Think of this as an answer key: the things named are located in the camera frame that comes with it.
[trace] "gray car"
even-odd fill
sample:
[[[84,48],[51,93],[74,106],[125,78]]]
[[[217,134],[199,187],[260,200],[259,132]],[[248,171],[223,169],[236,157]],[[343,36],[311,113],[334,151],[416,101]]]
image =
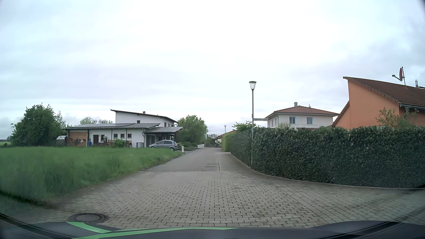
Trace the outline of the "gray car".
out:
[[[149,145],[151,148],[169,148],[172,151],[177,150],[177,143],[172,140],[161,140],[154,144]]]

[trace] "green stripe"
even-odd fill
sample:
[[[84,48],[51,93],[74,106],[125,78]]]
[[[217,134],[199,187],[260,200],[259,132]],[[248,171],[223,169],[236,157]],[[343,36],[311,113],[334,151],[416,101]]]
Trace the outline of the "green stripe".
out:
[[[115,230],[115,231],[126,231],[126,230],[147,230],[151,228],[131,228],[131,229],[121,229],[121,230]]]
[[[101,229],[101,228],[96,228],[96,227],[92,227],[90,225],[87,225],[83,222],[67,222],[68,224],[71,224],[73,226],[82,228],[82,229],[86,229],[86,230],[90,230],[90,231],[94,231],[97,233],[107,233],[107,232],[111,232],[110,230],[105,230],[105,229]]]
[[[137,234],[145,234],[145,233],[186,230],[186,229],[228,230],[228,229],[236,229],[236,228],[164,228],[164,229],[151,229],[151,230],[140,230],[140,231],[125,231],[125,232],[117,232],[117,233],[112,232],[107,234],[97,234],[97,235],[85,236],[85,237],[74,238],[74,239],[99,239],[99,238],[107,238],[107,237],[114,237],[114,236],[129,236],[129,235],[137,235]]]

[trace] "antenna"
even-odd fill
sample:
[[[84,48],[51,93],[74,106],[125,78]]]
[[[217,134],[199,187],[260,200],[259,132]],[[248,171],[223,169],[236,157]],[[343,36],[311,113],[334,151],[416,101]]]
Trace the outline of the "antenna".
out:
[[[399,80],[399,81],[403,81],[403,80],[404,80],[404,85],[406,86],[406,79],[405,79],[405,77],[404,77],[404,70],[403,70],[403,67],[401,67],[401,68],[400,68],[400,71],[399,71],[399,78],[398,78],[398,77],[396,77],[396,75],[392,75],[392,77],[396,78],[396,79],[397,79],[397,80]]]

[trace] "brown door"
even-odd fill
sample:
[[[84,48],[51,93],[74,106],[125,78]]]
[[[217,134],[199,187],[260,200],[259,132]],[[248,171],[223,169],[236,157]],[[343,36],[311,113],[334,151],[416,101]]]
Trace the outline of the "brown door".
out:
[[[93,135],[93,144],[97,145],[99,143],[99,135]]]

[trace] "carport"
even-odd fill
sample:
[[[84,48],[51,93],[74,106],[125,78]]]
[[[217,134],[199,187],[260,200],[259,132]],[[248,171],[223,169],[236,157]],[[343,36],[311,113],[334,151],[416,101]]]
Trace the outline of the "carport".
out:
[[[146,146],[156,143],[161,140],[174,140],[176,132],[183,127],[155,127],[144,131]]]

